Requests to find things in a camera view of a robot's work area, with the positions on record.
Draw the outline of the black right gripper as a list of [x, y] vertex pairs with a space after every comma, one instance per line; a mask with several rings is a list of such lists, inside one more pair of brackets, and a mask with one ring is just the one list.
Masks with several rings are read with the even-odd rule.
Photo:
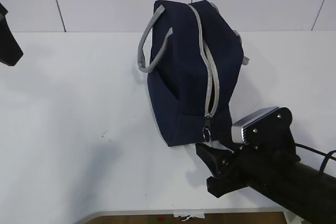
[[264, 187], [281, 170], [299, 162], [291, 123], [291, 111], [279, 107], [248, 128], [247, 144], [231, 140], [222, 150], [196, 143], [197, 156], [212, 173], [206, 180], [208, 192], [219, 198], [244, 187]]

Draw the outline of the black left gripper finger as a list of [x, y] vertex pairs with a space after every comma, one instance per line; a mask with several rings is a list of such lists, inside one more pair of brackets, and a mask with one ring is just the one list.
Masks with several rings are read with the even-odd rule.
[[8, 26], [6, 20], [7, 13], [8, 10], [1, 4], [0, 59], [1, 63], [7, 66], [15, 66], [23, 56], [23, 51]]

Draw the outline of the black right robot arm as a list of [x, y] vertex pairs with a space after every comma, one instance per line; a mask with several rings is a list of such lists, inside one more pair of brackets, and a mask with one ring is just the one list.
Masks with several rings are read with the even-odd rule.
[[224, 149], [197, 143], [196, 153], [211, 171], [207, 190], [215, 197], [250, 187], [310, 223], [335, 223], [335, 178], [325, 173], [334, 151], [319, 169], [301, 162], [286, 107], [268, 107], [232, 126]]

